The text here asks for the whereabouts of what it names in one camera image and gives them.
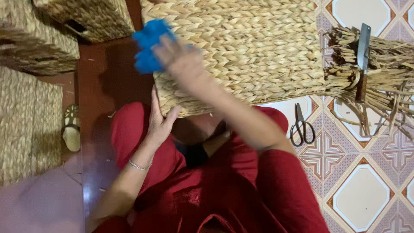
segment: red clothing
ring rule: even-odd
[[[256,108],[287,131],[280,111]],[[140,103],[116,114],[112,143],[120,168],[143,140],[148,115],[149,108]],[[329,232],[299,160],[280,150],[258,159],[237,135],[193,169],[186,167],[170,136],[155,153],[135,210],[131,228],[115,217],[95,232],[199,232],[212,217],[229,232]]]

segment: wooden knife handle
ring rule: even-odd
[[[356,103],[359,103],[359,104],[365,103],[365,91],[366,91],[367,82],[368,82],[368,75],[364,74],[363,70],[361,70],[361,79],[356,85],[356,95],[355,95]]]

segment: tiled floor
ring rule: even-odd
[[[338,24],[359,27],[365,22],[379,37],[410,42],[414,41],[413,3],[315,0],[315,11],[321,35]],[[127,5],[139,29],[139,1],[127,0]],[[327,46],[326,36],[321,36],[321,46]],[[69,154],[65,170],[56,168],[0,189],[0,232],[83,232],[83,218],[118,172],[109,143],[108,116],[128,102],[149,103],[153,80],[134,70],[136,48],[130,38],[81,45],[80,53],[76,77],[82,153]],[[332,51],[325,49],[322,53],[328,65]],[[75,95],[70,94],[75,90],[68,91],[66,98],[75,101]],[[296,151],[331,232],[414,232],[414,143],[399,131],[385,136],[388,132],[384,128],[379,129],[383,137],[362,137],[358,126],[334,117],[331,111],[349,120],[355,118],[344,104],[331,97],[302,97],[270,106],[285,113],[292,125],[292,109],[297,102],[315,128],[316,140]],[[380,118],[373,112],[368,114],[374,132]],[[187,135],[197,132],[198,138],[187,141],[194,143],[210,135],[219,121],[210,116],[181,119],[175,133],[185,141]]]
[[[359,28],[365,22],[376,36],[406,42],[414,42],[413,3],[315,1],[322,35],[332,26]],[[321,37],[321,46],[327,47],[326,35]],[[325,66],[332,60],[330,54],[330,49],[323,50]],[[387,136],[388,130],[378,129],[382,119],[370,109],[370,131],[379,130],[378,138],[363,137],[359,126],[335,118],[332,112],[357,121],[346,105],[331,97],[311,96],[294,102],[307,105],[308,112],[311,109],[308,121],[314,125],[317,140],[297,152],[331,232],[414,232],[414,143],[397,130]],[[294,116],[287,116],[292,117],[289,123],[294,121]]]

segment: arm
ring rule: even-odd
[[[153,52],[180,87],[221,113],[246,143],[256,150],[278,149],[295,154],[277,124],[227,93],[207,74],[197,49],[171,41],[167,36],[161,37],[161,43]]]
[[[131,157],[134,164],[140,167],[148,167],[152,163],[155,151],[167,139],[179,113],[180,107],[174,107],[168,113],[167,118],[163,119],[154,86],[148,134]],[[89,232],[106,219],[114,216],[125,216],[129,212],[138,196],[147,172],[148,170],[139,170],[130,164],[122,169],[92,211],[88,224]]]

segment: woven mat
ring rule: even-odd
[[[141,0],[144,22],[165,19],[184,42],[202,50],[204,65],[225,89],[250,105],[325,90],[312,0]],[[211,112],[155,73],[161,112]]]
[[[0,66],[0,186],[61,164],[62,88]]]

